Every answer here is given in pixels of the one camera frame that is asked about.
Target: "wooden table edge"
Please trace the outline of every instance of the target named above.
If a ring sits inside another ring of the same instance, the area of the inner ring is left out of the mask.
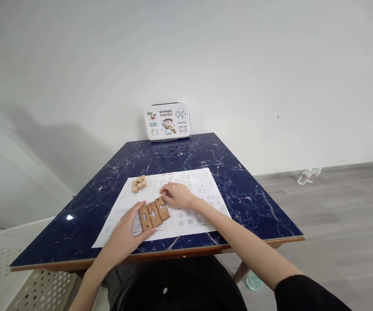
[[[264,240],[273,248],[278,248],[283,243],[299,242],[305,241],[303,236],[296,236],[291,238],[281,238],[281,239],[271,239]],[[156,261],[156,260],[168,260],[168,259],[177,259],[177,258],[186,258],[186,257],[195,257],[195,256],[206,256],[206,255],[216,255],[223,253],[224,250],[230,249],[229,244],[221,245],[212,245],[212,246],[202,246],[196,248],[183,248],[178,250],[170,251],[157,251],[150,253],[140,253],[132,254],[127,257],[122,264],[136,263],[136,262],[147,262],[147,261]],[[50,271],[74,271],[74,270],[87,270],[91,267],[95,258],[82,259],[82,260],[70,260],[70,261],[61,261],[55,263],[39,263],[35,265],[26,265],[11,267],[10,271],[24,271],[31,269],[48,269]]]

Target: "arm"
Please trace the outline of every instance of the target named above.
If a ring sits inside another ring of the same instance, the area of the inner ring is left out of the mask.
[[[188,208],[208,219],[246,265],[272,290],[287,277],[302,274],[259,237],[194,196],[185,185],[169,183],[160,192],[172,207]]]
[[[155,228],[151,228],[137,237],[133,236],[131,227],[134,216],[145,203],[146,201],[137,202],[121,218],[100,254],[84,275],[69,311],[91,311],[106,274],[156,232]]]

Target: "wooden block puzzle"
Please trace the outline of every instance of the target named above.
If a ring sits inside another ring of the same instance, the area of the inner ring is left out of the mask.
[[[131,182],[131,190],[134,194],[139,193],[139,190],[147,187],[146,176],[137,177],[135,181]]]
[[[146,206],[147,206],[147,210],[149,211],[150,220],[152,221],[153,227],[154,228],[159,227],[162,224],[162,220],[160,219],[160,215],[157,210],[155,202],[149,203]]]
[[[153,227],[150,220],[149,211],[147,210],[146,204],[139,209],[140,222],[142,223],[143,232]]]
[[[163,201],[162,197],[158,197],[153,202],[143,205],[139,209],[140,221],[142,223],[143,232],[150,228],[159,227],[162,222],[170,218],[168,209]]]
[[[137,188],[137,182],[136,181],[132,181],[131,182],[131,190],[133,191],[133,193],[139,193],[139,190]]]
[[[169,215],[169,212],[168,212],[168,208],[165,206],[166,204],[163,201],[162,197],[158,197],[155,200],[155,204],[156,204],[157,210],[159,211],[160,219],[162,221],[165,221],[168,218],[170,218],[170,215]]]

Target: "hand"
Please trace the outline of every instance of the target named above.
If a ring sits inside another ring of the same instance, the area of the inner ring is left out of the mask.
[[[144,204],[146,204],[146,201],[137,202],[125,213],[94,261],[94,264],[96,262],[100,263],[98,266],[106,267],[108,269],[107,272],[110,271],[133,253],[140,243],[156,232],[156,228],[151,228],[137,237],[133,236],[133,219]]]
[[[187,186],[177,183],[165,184],[160,189],[160,194],[163,194],[163,200],[170,206],[182,209],[194,209],[195,202],[199,200]]]

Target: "black sleeve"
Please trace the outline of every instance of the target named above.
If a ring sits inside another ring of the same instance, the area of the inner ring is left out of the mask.
[[[324,287],[303,275],[290,276],[275,290],[277,311],[284,310],[350,310]]]

